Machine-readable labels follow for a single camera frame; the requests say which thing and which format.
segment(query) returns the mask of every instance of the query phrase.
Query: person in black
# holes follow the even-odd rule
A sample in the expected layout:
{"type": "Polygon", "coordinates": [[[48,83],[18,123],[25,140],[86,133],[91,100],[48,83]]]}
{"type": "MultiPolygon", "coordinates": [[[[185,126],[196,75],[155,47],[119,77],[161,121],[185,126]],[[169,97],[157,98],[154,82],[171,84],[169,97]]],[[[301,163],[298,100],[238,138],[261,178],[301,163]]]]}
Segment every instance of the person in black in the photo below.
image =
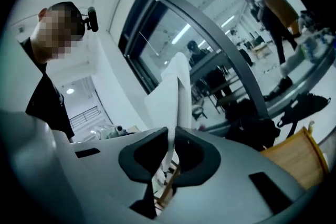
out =
{"type": "Polygon", "coordinates": [[[47,62],[69,52],[71,43],[80,40],[85,32],[81,13],[72,2],[62,2],[38,14],[38,24],[32,35],[21,43],[30,59],[42,72],[26,113],[45,121],[52,130],[74,136],[64,106],[64,97],[46,74],[47,62]]]}
{"type": "MultiPolygon", "coordinates": [[[[235,30],[230,31],[232,38],[237,36],[237,32],[235,30]]],[[[251,57],[247,54],[247,52],[241,47],[241,44],[243,43],[240,38],[238,39],[239,42],[235,44],[234,40],[232,42],[237,46],[238,51],[240,52],[241,56],[244,58],[244,60],[248,63],[248,65],[251,67],[254,65],[254,63],[251,60],[251,57]]]]}
{"type": "MultiPolygon", "coordinates": [[[[192,53],[189,60],[189,64],[192,68],[209,53],[208,50],[199,49],[197,43],[193,40],[189,41],[187,48],[192,53]]],[[[214,70],[210,71],[205,76],[204,80],[212,90],[226,82],[225,76],[219,67],[216,67],[214,70]]],[[[229,86],[224,87],[223,91],[226,96],[232,94],[229,86]]],[[[215,92],[214,96],[217,100],[223,98],[222,91],[219,90],[215,92]]]]}
{"type": "Polygon", "coordinates": [[[297,43],[295,42],[292,34],[281,23],[279,18],[267,7],[264,1],[256,4],[255,0],[246,0],[251,6],[251,14],[257,22],[262,22],[264,28],[269,31],[275,46],[278,50],[278,57],[280,64],[286,62],[283,53],[282,37],[285,37],[292,45],[293,50],[296,49],[297,43]]]}

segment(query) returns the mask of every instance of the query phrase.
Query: black shirt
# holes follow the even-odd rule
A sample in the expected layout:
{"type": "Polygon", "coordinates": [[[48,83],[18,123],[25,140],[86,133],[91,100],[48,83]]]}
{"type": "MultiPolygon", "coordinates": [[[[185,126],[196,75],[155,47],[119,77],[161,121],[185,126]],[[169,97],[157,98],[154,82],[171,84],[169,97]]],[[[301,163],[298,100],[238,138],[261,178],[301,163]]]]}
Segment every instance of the black shirt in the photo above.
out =
{"type": "Polygon", "coordinates": [[[208,50],[202,49],[198,54],[192,54],[189,60],[189,65],[193,68],[194,65],[201,61],[208,53],[208,50]]]}
{"type": "Polygon", "coordinates": [[[69,117],[64,106],[64,97],[47,76],[47,64],[41,65],[35,61],[30,38],[23,41],[21,45],[43,74],[43,77],[31,96],[26,113],[45,121],[52,130],[64,132],[68,139],[72,138],[75,134],[72,131],[69,117]]]}
{"type": "Polygon", "coordinates": [[[258,19],[258,12],[260,7],[254,6],[251,9],[251,14],[254,19],[259,22],[261,21],[266,30],[277,30],[279,27],[284,27],[277,15],[275,15],[266,5],[264,7],[264,12],[261,20],[258,19]]]}

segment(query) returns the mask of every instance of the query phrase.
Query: fluorescent light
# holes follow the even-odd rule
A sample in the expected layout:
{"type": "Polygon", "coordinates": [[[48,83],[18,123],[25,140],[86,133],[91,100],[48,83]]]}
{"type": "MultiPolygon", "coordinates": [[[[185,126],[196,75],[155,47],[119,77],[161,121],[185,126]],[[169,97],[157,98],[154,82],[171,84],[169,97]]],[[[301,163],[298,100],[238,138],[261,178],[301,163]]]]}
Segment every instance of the fluorescent light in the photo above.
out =
{"type": "Polygon", "coordinates": [[[75,91],[74,89],[70,88],[70,89],[67,90],[67,94],[72,94],[74,91],[75,91]]]}
{"type": "Polygon", "coordinates": [[[224,26],[226,26],[229,22],[231,22],[233,20],[233,18],[235,17],[235,15],[232,15],[225,23],[222,24],[222,28],[224,26]]]}
{"type": "Polygon", "coordinates": [[[201,45],[203,45],[205,43],[205,40],[203,40],[200,44],[198,44],[198,47],[200,47],[201,45]]]}
{"type": "Polygon", "coordinates": [[[176,44],[176,42],[179,41],[179,39],[185,34],[185,32],[188,31],[188,29],[190,28],[190,25],[187,24],[185,27],[183,27],[183,29],[181,30],[181,32],[178,33],[178,35],[173,39],[172,44],[176,44]]]}

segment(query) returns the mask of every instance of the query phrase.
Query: black hole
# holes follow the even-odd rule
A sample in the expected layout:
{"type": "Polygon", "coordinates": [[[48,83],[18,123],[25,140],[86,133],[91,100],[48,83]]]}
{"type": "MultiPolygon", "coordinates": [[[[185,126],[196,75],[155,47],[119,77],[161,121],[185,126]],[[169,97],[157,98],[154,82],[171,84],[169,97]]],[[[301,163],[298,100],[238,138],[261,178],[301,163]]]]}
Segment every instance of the black hole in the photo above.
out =
{"type": "Polygon", "coordinates": [[[278,214],[292,204],[290,199],[263,172],[249,175],[263,199],[274,214],[278,214]]]}
{"type": "Polygon", "coordinates": [[[94,155],[94,154],[97,154],[99,153],[99,149],[97,148],[90,148],[88,150],[84,150],[84,151],[77,151],[75,152],[77,157],[78,158],[84,158],[84,157],[87,157],[87,156],[90,156],[90,155],[94,155]]]}

